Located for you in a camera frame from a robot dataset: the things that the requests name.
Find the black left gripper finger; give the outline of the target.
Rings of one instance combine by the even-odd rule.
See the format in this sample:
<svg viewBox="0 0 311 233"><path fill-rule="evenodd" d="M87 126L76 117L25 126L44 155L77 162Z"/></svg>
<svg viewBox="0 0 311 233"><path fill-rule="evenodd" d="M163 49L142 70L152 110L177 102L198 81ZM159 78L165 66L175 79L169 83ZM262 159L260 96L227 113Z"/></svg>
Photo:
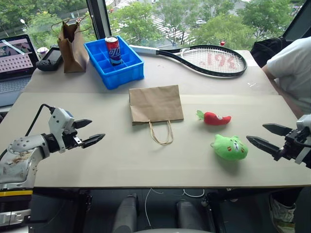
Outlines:
<svg viewBox="0 0 311 233"><path fill-rule="evenodd" d="M105 134L104 133L100 133L100 134L95 134L91 137L89 137L88 139L86 140L83 140L82 141L82 144L81 144L81 147L83 149L87 148L87 147L90 147L96 143L98 143L100 140L102 140L103 138L105 137Z"/></svg>
<svg viewBox="0 0 311 233"><path fill-rule="evenodd" d="M80 129L80 128L87 126L90 123L92 123L92 120L89 120L89 119L77 120L73 122L72 127L74 129Z"/></svg>

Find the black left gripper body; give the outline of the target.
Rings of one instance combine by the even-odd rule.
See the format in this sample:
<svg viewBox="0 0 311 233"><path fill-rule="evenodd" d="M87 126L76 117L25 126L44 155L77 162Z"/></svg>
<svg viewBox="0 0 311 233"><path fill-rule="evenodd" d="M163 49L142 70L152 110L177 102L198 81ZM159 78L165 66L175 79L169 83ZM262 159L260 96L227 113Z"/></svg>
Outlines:
<svg viewBox="0 0 311 233"><path fill-rule="evenodd" d="M82 140L77 136L77 133L78 132L75 128L63 131L62 139L67 150L81 147L83 145Z"/></svg>

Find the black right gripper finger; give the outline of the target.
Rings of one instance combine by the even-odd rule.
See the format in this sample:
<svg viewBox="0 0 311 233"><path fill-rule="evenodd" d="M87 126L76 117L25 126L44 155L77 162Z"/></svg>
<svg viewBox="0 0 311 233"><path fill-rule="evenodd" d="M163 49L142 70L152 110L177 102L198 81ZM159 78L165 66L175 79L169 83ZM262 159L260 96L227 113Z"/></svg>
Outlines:
<svg viewBox="0 0 311 233"><path fill-rule="evenodd" d="M265 129L279 136L288 135L292 129L275 123L267 123L262 125Z"/></svg>
<svg viewBox="0 0 311 233"><path fill-rule="evenodd" d="M270 154L274 160L278 161L282 157L282 151L278 146L271 144L260 137L256 136L246 136L246 139L258 149Z"/></svg>

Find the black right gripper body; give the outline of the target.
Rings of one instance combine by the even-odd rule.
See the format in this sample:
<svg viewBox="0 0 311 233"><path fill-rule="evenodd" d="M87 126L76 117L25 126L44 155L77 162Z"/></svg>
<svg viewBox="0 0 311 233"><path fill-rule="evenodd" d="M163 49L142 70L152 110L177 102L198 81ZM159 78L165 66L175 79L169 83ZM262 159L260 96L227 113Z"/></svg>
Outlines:
<svg viewBox="0 0 311 233"><path fill-rule="evenodd" d="M307 142L311 138L311 133L308 128L302 130L282 128L281 135L285 136L285 144L280 149L280 157L295 161L311 160L311 143Z"/></svg>

